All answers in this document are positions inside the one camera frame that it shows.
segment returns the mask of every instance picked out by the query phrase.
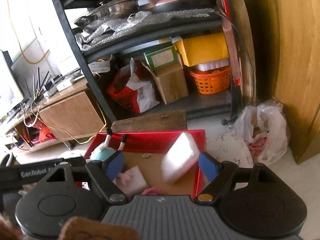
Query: monitor screen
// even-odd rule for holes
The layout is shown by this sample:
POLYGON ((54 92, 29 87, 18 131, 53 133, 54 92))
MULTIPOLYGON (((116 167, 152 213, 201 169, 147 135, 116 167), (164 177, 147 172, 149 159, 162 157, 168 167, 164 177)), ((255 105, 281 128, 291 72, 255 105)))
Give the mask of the monitor screen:
POLYGON ((11 74, 2 50, 0 50, 0 118, 22 100, 23 94, 11 74))

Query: red and white bag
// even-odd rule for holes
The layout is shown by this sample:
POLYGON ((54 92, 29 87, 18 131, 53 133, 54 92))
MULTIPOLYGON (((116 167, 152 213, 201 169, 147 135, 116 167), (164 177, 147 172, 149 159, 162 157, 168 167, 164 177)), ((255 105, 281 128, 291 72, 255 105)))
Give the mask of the red and white bag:
POLYGON ((127 65, 118 71, 107 93, 123 108, 139 114, 155 107, 159 102, 151 81, 145 78, 148 71, 146 72, 141 62, 135 63, 134 67, 127 65))

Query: yellow cable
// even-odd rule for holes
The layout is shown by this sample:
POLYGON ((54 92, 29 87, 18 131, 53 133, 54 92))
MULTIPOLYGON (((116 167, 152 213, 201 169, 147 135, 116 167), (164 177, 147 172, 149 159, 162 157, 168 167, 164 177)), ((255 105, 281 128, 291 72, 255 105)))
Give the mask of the yellow cable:
POLYGON ((43 57, 42 57, 40 60, 38 60, 37 62, 31 62, 30 60, 28 60, 28 59, 26 58, 26 56, 25 56, 24 53, 23 53, 22 47, 21 47, 21 45, 20 45, 20 41, 19 41, 18 35, 17 35, 17 33, 16 33, 16 31, 15 31, 15 29, 14 29, 14 27, 13 27, 12 21, 11 21, 9 0, 7 0, 7 4, 8 4, 9 20, 10 20, 12 29, 13 29, 13 31, 14 31, 14 34, 15 34, 16 37, 17 37, 18 44, 19 44, 19 47, 20 47, 20 51, 21 51, 22 56, 24 57, 24 59, 25 59, 28 63, 33 64, 33 65, 38 64, 39 62, 41 62, 41 61, 44 59, 45 56, 47 56, 47 54, 49 53, 49 50, 47 50, 47 52, 43 55, 43 57))
MULTIPOLYGON (((98 101, 97 101, 97 104, 98 104, 99 110, 100 110, 100 112, 101 112, 101 114, 102 114, 102 117, 103 117, 103 120, 104 120, 104 126, 103 126, 103 127, 100 129, 100 131, 99 131, 99 132, 102 132, 102 130, 107 126, 107 120, 106 120, 105 117, 104 117, 104 114, 103 114, 103 112, 102 112, 102 110, 101 110, 101 108, 100 108, 100 105, 99 105, 98 101)), ((32 107, 31 107, 31 106, 30 106, 30 110, 31 110, 31 112, 36 116, 36 114, 32 111, 32 107)), ((64 129, 61 129, 61 128, 55 128, 55 127, 51 127, 51 126, 47 125, 47 124, 41 119, 41 117, 39 117, 39 116, 38 116, 38 119, 39 119, 41 122, 43 122, 47 127, 51 128, 51 129, 65 131, 68 135, 70 135, 70 136, 71 136, 77 143, 79 143, 79 144, 85 144, 85 143, 87 143, 87 142, 90 142, 90 140, 94 137, 94 136, 91 136, 87 141, 85 141, 85 142, 79 142, 79 141, 78 141, 76 138, 74 138, 68 131, 66 131, 66 130, 64 130, 64 129)))

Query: shelf post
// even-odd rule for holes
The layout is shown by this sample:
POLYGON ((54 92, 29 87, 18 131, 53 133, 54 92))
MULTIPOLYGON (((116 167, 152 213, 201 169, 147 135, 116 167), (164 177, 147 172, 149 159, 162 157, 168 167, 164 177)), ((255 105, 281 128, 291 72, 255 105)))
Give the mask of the shelf post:
POLYGON ((94 93, 95 97, 97 98, 99 104, 101 105, 101 107, 102 107, 103 111, 105 112, 105 114, 107 115, 108 119, 111 122, 116 121, 117 119, 116 119, 115 115, 113 114, 108 103, 106 102, 106 100, 105 100, 100 88, 98 87, 98 85, 92 75, 92 72, 91 72, 91 70, 90 70, 90 68, 84 58, 84 55, 82 54, 78 44, 76 43, 76 39, 75 39, 74 35, 72 34, 71 27, 68 22, 68 19, 65 14, 65 11, 64 11, 64 8, 63 8, 61 1, 60 0, 52 0, 52 3, 53 3, 54 8, 57 12, 59 21, 60 21, 62 29, 66 35, 66 38, 69 42, 69 45, 72 49, 72 52, 75 55, 76 60, 79 64, 85 78, 88 81, 89 87, 91 88, 92 92, 94 93))

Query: cardboard box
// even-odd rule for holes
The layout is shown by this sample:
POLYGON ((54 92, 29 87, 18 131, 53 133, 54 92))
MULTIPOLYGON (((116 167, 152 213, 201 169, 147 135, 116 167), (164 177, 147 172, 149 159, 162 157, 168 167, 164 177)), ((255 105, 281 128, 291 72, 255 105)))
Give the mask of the cardboard box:
POLYGON ((174 43, 189 67, 229 57, 223 33, 214 33, 180 40, 174 43))
POLYGON ((151 50, 143 54, 151 70, 156 70, 178 62, 175 46, 171 42, 154 46, 151 50))
POLYGON ((148 66, 143 65, 152 74, 152 78, 166 105, 189 95, 181 63, 175 62, 161 69, 157 69, 155 73, 152 72, 148 66))

